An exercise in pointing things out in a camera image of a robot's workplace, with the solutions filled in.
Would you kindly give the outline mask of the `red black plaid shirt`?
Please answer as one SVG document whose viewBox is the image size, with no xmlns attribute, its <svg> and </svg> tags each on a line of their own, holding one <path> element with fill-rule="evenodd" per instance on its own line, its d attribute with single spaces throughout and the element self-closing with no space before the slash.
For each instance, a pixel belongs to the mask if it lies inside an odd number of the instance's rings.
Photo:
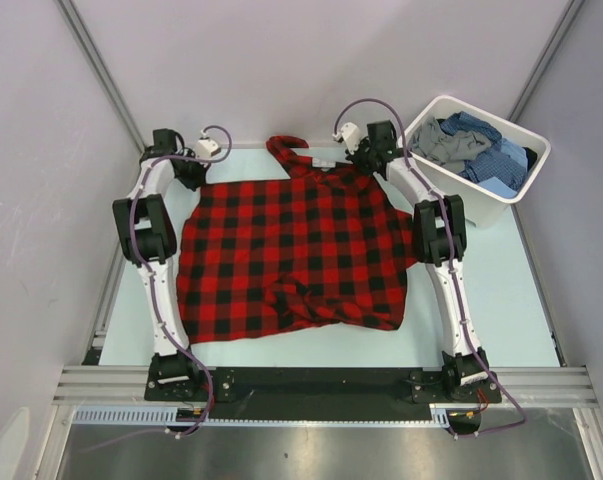
<svg viewBox="0 0 603 480">
<path fill-rule="evenodd" d="M 315 168 L 303 139 L 266 148 L 285 179 L 204 185 L 184 224 L 176 288 L 190 341 L 398 329 L 416 261 L 411 216 L 354 166 Z"/>
</svg>

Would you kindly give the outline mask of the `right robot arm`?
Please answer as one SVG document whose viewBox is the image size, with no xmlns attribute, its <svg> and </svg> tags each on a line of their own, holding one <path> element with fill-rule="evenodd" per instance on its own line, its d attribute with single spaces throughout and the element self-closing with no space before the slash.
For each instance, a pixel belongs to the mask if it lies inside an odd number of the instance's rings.
<svg viewBox="0 0 603 480">
<path fill-rule="evenodd" d="M 476 334 L 465 292 L 463 258 L 467 232 L 463 200 L 446 195 L 420 170 L 398 139 L 389 121 L 371 123 L 363 134 L 347 122 L 333 138 L 346 148 L 346 159 L 366 174 L 378 173 L 413 207 L 412 249 L 432 282 L 443 324 L 443 367 L 440 378 L 421 381 L 414 388 L 437 386 L 454 402 L 487 406 L 496 391 L 487 355 Z"/>
</svg>

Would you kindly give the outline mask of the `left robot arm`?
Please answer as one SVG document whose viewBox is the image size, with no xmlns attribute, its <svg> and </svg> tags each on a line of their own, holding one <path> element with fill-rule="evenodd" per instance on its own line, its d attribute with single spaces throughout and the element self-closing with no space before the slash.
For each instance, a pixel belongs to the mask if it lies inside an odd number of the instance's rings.
<svg viewBox="0 0 603 480">
<path fill-rule="evenodd" d="M 174 279 L 178 241 L 164 200 L 175 181 L 191 191 L 203 186 L 207 170 L 180 133 L 157 129 L 140 158 L 132 191 L 112 203 L 121 252 L 136 268 L 150 309 L 154 353 L 144 393 L 150 402 L 202 402 L 209 392 L 179 313 Z"/>
</svg>

